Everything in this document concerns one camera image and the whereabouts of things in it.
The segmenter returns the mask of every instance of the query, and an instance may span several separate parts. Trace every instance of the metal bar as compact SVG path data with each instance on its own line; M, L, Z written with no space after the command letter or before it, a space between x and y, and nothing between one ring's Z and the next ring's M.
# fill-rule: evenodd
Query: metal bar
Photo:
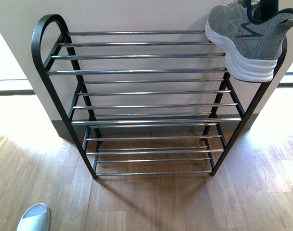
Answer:
M213 117L218 118L217 113L214 113ZM222 136L220 138L220 140L222 142L223 147L225 148L227 146L227 141L226 141L226 138L225 138L225 135L224 135L224 132L222 130L222 127L221 127L220 123L216 124L216 128L217 128L218 134Z
M175 107L222 107L235 106L237 103L190 103L190 104L167 104L167 105L128 105L128 106L74 106L74 109L130 109L130 108L175 108Z
M111 116L175 116L175 115L185 115L185 116L204 116L209 115L211 112L197 112L197 113L190 113L184 112L184 113L125 113L125 114L96 114L97 117L111 117Z
M107 148L98 149L98 151L137 151L137 150L177 150L177 149L201 149L207 148L207 146L197 146L197 147L163 147L163 148Z
M95 60L95 59L152 59L152 58L219 58L225 53L205 54L114 54L114 55L53 55L54 60Z
M119 137L119 138L88 138L88 141L145 141L145 140L179 140L179 139L208 139L220 138L220 135L212 136L159 136L159 137Z
M217 94L230 93L231 90L185 90L158 92L112 92L112 93L78 93L79 96L123 96L123 95L178 95L178 94Z
M229 74L229 73L225 73L225 74L224 74L224 76L223 76L223 80L226 80L227 77L228 77L228 78L230 77L230 74ZM226 89L226 82L223 81L223 82L220 83L219 90L225 90L225 89ZM223 97L223 94L218 93L218 94L216 95L215 100L214 100L214 104L215 104L215 103L220 104L220 102L221 102L221 100L222 100L222 97ZM217 105L214 105L214 106L212 107L211 114L209 115L209 118L213 118L213 113L216 113L216 112L217 112L217 109L218 109L218 106L217 106ZM206 127L204 128L203 135L207 135L207 134L209 134L210 128L211 128L210 126L206 126Z
M185 124L150 124L150 125L99 125L91 128L148 128L148 127L171 127L171 126L214 126L217 123L185 123Z
M72 42L70 37L67 38L67 42ZM67 48L67 52L69 55L76 55L75 49L72 47ZM71 60L70 62L71 62L73 69L75 71L78 71L78 72L81 71L79 62L77 60ZM76 74L76 78L77 78L78 83L81 84L81 92L87 93L88 92L87 87L83 84L83 82L84 82L83 76L81 74ZM89 97L84 97L83 100L84 100L86 106L92 105ZM89 113L89 119L96 120L96 117L95 117L93 110L88 110L88 113ZM99 137L99 138L101 137L101 133L100 133L99 129L95 129L95 133L96 133L97 137Z
M95 153L98 153L98 149L99 149L100 144L101 144L101 142L97 142L97 143L96 143L96 150L95 150ZM95 154L95 159L94 159L94 163L93 163L93 169L94 169L94 172L96 172L96 168L97 168L97 160L98 160L98 155Z
M174 151L148 151L148 152L103 152L87 153L88 155L149 155L149 154L183 154L183 153L220 153L223 149L200 149L200 150L174 150Z
M83 138L83 143L82 143L82 148L83 148L85 151L86 151L86 148L87 148L87 145L88 145L87 138L89 137L90 132L91 132L91 128L90 128L90 126L88 126L87 129L85 130L84 138Z
M231 90L230 95L231 95L231 98L232 98L233 102L235 102L235 103L238 104L238 105L236 106L236 108L237 108L237 111L238 111L239 115L240 115L241 117L244 117L245 110L244 110L244 108L243 108L243 106L242 106L242 104L241 104L241 102L240 102L240 100L239 100L239 98L238 98L236 92L235 92L234 89L233 89L233 86L232 86L232 84L231 84L231 82L230 82L230 79L229 79L229 78L225 78L225 81L226 81L226 86L227 86L227 88L228 88L229 90Z
M150 31L98 31L98 32L68 32L69 36L96 35L178 35L204 34L204 30L150 30Z
M96 121L72 121L72 125L137 125L160 123L208 123L241 121L241 118L206 118L206 119L158 119L158 120L96 120Z
M67 116L69 118L69 120L71 121L73 119L73 116L74 116L74 108L73 106L76 106L77 105L77 102L78 102L78 93L81 91L81 87L82 87L82 84L80 82L78 82L77 84L77 87L76 87L76 90L74 92L74 97L73 97L73 100L71 102L71 105L69 107L69 111L67 113Z
M209 141L208 139L204 139L204 142L205 144L207 145L207 150L210 150L210 144L209 144ZM213 160L213 156L212 156L212 153L211 152L208 152L208 156L210 158L210 164L211 164L211 167L212 169L214 168L215 164L214 164L214 160Z
M48 54L46 58L46 61L43 64L46 70L50 70L50 68L52 67L54 63L54 59L52 58L52 56L57 55L61 50L59 43L65 42L66 39L67 39L67 36L65 34L61 34L59 38L56 40L55 44L53 45L50 53Z
M222 82L221 79L168 79L168 80L119 80L119 81L84 81L84 84L120 84L120 83L184 83L184 82Z
M50 76L63 75L110 75L110 74L161 74L161 73L218 73L227 72L225 67L188 68L188 69L152 69L152 70L67 70L47 71Z
M99 177L105 176L130 176L130 175L160 175L160 174L194 174L194 173L212 173L211 170L202 171L176 171L176 172L140 172L140 173L97 173Z
M156 159L156 160L97 160L97 163L139 163L139 162L169 162L169 161L203 161L210 158L187 158L187 159Z
M192 46L213 45L210 41L164 41L164 42L72 42L60 43L61 47L111 47L111 46Z

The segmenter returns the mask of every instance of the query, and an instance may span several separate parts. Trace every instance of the rack leg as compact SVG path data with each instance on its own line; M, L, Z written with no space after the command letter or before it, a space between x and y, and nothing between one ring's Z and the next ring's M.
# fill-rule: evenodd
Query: rack leg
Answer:
M270 83L271 82L261 84L261 86L258 89L257 93L255 94L252 102L250 103L248 109L246 110L243 120L239 123L239 125L235 129L235 131L234 131L232 137L230 138L230 140L229 140L224 152L221 154L221 156L219 157L217 163L215 164L215 167L214 167L214 169L213 169L213 171L211 173L212 176L214 176L216 174L216 172L218 171L219 167L221 166L221 164L224 161L225 157L227 156L228 152L232 148L234 142L239 137L241 131L245 127L245 125L246 125L247 121L249 120L250 116L253 114L255 108L257 107L258 103L260 102L262 96L264 95L264 93L267 90L267 88L270 85Z

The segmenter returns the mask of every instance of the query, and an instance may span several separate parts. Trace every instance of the white shoe sole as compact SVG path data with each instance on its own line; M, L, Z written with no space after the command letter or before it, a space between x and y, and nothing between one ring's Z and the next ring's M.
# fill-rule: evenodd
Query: white shoe sole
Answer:
M242 56L233 41L213 31L209 20L205 25L208 39L226 52L226 67L234 78L246 82L269 82L273 79L277 60L248 59Z

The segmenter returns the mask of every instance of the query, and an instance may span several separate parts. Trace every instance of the white wall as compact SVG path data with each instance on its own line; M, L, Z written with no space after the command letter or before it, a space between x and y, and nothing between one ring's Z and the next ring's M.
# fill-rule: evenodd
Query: white wall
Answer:
M223 4L221 0L0 0L0 32L12 50L18 63L30 81L34 91L51 120L60 117L41 82L31 58L31 37L38 20L46 15L58 13L67 22L70 31L109 30L186 30L204 29L211 9ZM293 0L280 1L280 8L292 7ZM259 113L280 79L293 61L293 29L288 33L288 54L283 68L272 83L255 113ZM56 81L58 91L64 95L65 105L70 103L71 81ZM234 81L245 106L248 95L256 85ZM223 114L234 114L225 109Z

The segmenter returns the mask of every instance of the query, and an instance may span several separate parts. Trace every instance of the curved handle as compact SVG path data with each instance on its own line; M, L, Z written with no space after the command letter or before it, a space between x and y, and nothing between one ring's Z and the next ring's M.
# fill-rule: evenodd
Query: curved handle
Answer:
M61 31L61 35L67 36L68 35L68 27L62 18L62 16L58 14L49 14L44 17L42 17L39 22L36 24L33 35L32 35L32 42L31 42L31 52L32 52L32 58L34 65L41 75L43 72L45 72L45 67L41 59L41 52L40 52L40 46L41 46L41 40L43 37L43 34L47 28L47 26L50 23L55 22Z

